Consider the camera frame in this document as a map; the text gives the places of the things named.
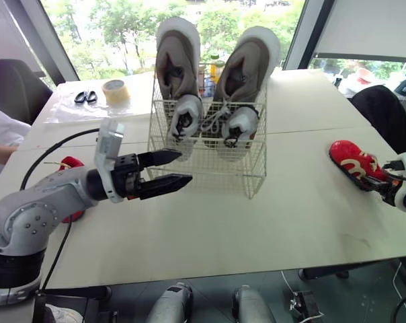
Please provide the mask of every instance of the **black scissors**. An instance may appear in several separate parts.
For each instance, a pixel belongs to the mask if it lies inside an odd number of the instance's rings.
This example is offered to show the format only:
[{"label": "black scissors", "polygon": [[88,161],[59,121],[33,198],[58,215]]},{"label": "black scissors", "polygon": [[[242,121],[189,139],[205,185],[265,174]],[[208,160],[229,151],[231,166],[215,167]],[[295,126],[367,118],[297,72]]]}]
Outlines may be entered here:
[{"label": "black scissors", "polygon": [[80,92],[76,98],[75,103],[83,104],[84,102],[93,103],[97,101],[97,94],[94,91],[82,91]]}]

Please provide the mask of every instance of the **red sneaker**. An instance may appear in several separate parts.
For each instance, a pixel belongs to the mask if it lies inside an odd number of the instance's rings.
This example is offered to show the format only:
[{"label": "red sneaker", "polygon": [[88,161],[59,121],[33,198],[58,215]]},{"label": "red sneaker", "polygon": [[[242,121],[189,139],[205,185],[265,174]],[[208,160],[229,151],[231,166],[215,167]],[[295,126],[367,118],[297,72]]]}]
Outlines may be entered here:
[{"label": "red sneaker", "polygon": [[336,166],[362,190],[371,190],[362,181],[365,176],[387,180],[376,158],[362,151],[351,141],[335,141],[331,144],[329,155]]},{"label": "red sneaker", "polygon": [[[80,167],[80,166],[83,166],[83,162],[80,161],[80,160],[78,160],[78,159],[76,159],[76,158],[74,158],[74,157],[67,156],[66,158],[64,158],[64,159],[61,161],[61,166],[60,166],[60,169],[59,169],[59,170],[65,170],[65,169],[66,169],[66,165],[69,166],[70,168],[73,168],[73,167]],[[75,221],[79,220],[79,219],[82,217],[82,215],[84,214],[84,212],[85,212],[85,211],[77,211],[77,212],[73,213],[73,214],[72,214],[72,222],[75,222]],[[68,222],[69,222],[69,218],[66,217],[66,218],[63,220],[63,223],[68,223]]]}]

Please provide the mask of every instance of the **packing tape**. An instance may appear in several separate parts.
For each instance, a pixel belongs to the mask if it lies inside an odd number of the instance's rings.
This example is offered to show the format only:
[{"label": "packing tape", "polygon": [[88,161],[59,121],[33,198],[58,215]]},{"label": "packing tape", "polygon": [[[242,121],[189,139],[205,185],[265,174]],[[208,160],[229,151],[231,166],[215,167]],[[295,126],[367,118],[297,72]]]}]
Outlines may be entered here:
[{"label": "packing tape", "polygon": [[101,88],[106,96],[107,104],[115,104],[130,98],[130,94],[128,93],[124,81],[121,81],[120,79],[113,79],[106,82]]}]

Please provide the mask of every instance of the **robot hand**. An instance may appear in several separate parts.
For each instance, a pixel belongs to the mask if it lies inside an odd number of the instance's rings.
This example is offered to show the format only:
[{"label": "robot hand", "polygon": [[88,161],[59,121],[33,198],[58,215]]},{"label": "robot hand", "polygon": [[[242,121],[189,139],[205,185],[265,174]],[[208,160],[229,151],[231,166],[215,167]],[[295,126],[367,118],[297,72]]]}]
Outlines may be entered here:
[{"label": "robot hand", "polygon": [[[406,212],[406,153],[400,154],[397,160],[385,164],[382,170],[388,176],[387,181],[368,176],[364,177],[363,181],[372,190],[377,191],[384,202]],[[398,174],[392,174],[387,170],[397,171]]]},{"label": "robot hand", "polygon": [[181,156],[174,150],[118,157],[123,126],[104,120],[95,152],[97,169],[62,170],[0,200],[0,305],[28,298],[40,285],[49,235],[61,221],[110,199],[148,199],[184,187],[192,176],[169,174],[145,182],[140,172]]}]

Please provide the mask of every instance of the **white wire rack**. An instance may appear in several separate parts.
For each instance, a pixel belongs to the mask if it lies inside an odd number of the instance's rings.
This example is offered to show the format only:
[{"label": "white wire rack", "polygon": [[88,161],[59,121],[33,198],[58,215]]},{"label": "white wire rack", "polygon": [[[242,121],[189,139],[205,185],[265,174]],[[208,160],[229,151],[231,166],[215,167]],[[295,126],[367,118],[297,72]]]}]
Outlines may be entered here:
[{"label": "white wire rack", "polygon": [[[176,101],[163,100],[154,79],[148,150],[171,148],[181,151],[182,156],[170,164],[150,167],[151,179],[170,173],[191,174],[193,180],[186,190],[244,193],[252,199],[266,177],[266,89],[260,91],[256,102],[235,103],[237,108],[252,104],[258,111],[259,124],[253,140],[238,141],[233,148],[227,147],[223,138],[210,138],[200,131],[184,141],[169,139],[175,104]],[[221,108],[222,102],[204,98],[203,106],[206,115],[210,108]]]}]

